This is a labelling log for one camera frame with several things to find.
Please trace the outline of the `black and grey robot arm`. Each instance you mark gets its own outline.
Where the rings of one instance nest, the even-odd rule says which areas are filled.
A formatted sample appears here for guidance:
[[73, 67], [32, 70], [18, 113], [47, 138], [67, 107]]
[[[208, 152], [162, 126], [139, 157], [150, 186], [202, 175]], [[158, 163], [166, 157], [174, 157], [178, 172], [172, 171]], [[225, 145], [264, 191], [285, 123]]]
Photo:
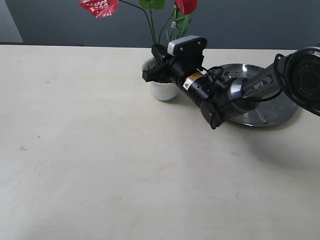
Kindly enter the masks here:
[[186, 36], [151, 48], [156, 67], [143, 70], [145, 82], [175, 84], [200, 109], [212, 129], [251, 112], [259, 103], [285, 94], [308, 112], [320, 113], [320, 46], [307, 46], [289, 55], [277, 54], [267, 68], [252, 77], [235, 76], [221, 84], [222, 75], [203, 67], [207, 40]]

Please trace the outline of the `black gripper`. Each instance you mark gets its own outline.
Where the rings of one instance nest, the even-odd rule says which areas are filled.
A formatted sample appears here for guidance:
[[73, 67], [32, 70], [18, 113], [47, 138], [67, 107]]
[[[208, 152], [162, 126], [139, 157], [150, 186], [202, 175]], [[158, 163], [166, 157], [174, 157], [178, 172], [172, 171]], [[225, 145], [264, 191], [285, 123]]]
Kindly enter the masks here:
[[213, 98], [223, 89], [213, 82], [209, 74], [202, 74], [194, 65], [182, 60], [171, 59], [167, 47], [154, 44], [151, 53], [159, 66], [142, 71], [142, 79], [146, 82], [173, 83], [196, 105]]

